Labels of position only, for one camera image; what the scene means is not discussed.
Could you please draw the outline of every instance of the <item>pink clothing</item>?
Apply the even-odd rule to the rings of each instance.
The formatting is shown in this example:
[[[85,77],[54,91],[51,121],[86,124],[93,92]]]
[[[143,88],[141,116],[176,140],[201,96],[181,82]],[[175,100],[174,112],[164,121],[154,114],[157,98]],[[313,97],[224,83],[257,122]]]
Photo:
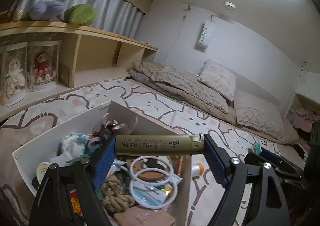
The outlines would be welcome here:
[[[294,128],[301,128],[303,131],[310,133],[313,122],[320,120],[320,116],[314,115],[310,110],[300,108],[291,113],[290,120]]]

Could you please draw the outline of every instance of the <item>green cushion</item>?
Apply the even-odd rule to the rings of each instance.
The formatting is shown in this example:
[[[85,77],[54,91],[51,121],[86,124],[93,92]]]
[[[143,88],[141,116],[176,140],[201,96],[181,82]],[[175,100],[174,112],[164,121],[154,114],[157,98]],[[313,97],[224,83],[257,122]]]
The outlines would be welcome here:
[[[91,5],[79,4],[69,7],[65,13],[65,20],[77,25],[91,25],[97,17],[97,10]]]

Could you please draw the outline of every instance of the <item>purple plush toy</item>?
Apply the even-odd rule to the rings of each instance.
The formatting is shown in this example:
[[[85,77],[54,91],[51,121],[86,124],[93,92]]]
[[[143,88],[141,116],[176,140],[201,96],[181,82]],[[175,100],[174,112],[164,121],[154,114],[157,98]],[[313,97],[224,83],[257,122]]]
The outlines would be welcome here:
[[[36,2],[29,10],[31,20],[48,21],[57,17],[63,21],[66,4],[55,0],[42,0]]]

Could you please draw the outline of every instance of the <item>wall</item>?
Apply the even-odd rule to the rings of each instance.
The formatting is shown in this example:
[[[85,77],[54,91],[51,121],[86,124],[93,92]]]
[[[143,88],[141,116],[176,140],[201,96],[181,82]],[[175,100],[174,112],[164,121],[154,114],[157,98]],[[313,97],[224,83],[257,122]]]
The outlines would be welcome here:
[[[214,37],[206,50],[196,46],[211,14],[199,7],[155,0],[138,28],[136,39],[159,48],[155,61],[199,74],[207,59],[244,76],[277,98],[281,113],[292,101],[298,68],[272,43],[237,23],[214,17]]]
[[[296,92],[320,103],[320,74],[303,71]]]

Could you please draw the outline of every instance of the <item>rope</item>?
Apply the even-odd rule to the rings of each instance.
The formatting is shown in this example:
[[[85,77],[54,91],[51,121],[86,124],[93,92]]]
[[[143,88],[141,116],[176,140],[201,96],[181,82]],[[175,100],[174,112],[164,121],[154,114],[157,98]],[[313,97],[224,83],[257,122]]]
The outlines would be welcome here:
[[[135,203],[133,197],[121,190],[121,182],[115,175],[108,177],[100,188],[104,197],[101,202],[108,212],[119,213],[132,207]]]

